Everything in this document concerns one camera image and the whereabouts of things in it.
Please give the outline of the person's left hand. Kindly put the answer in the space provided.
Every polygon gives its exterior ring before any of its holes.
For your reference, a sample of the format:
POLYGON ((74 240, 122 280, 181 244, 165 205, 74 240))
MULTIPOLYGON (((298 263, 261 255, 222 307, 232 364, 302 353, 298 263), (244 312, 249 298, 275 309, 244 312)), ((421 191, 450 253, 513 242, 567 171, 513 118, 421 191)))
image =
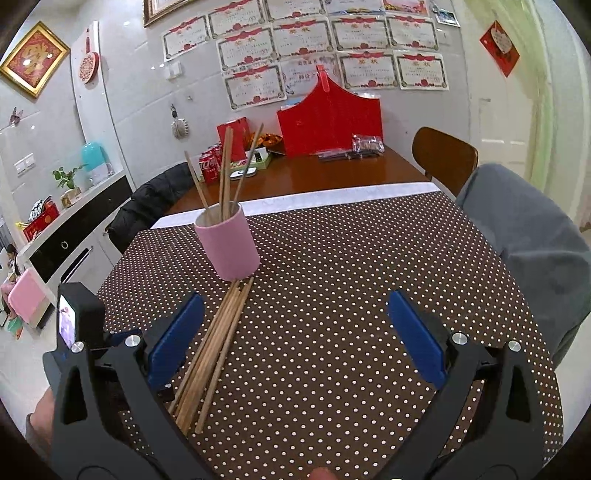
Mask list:
POLYGON ((46 463, 50 460, 53 437, 54 396, 50 387, 38 401, 35 410, 26 417, 25 439, 46 463))

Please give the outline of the person's right hand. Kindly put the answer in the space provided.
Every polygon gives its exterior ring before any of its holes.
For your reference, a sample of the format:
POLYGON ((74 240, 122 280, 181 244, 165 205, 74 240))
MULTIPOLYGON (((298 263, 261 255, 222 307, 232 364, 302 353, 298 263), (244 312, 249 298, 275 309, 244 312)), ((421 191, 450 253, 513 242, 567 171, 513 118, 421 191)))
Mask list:
POLYGON ((339 477, 327 467, 318 467, 311 471, 308 480, 339 480, 339 477))

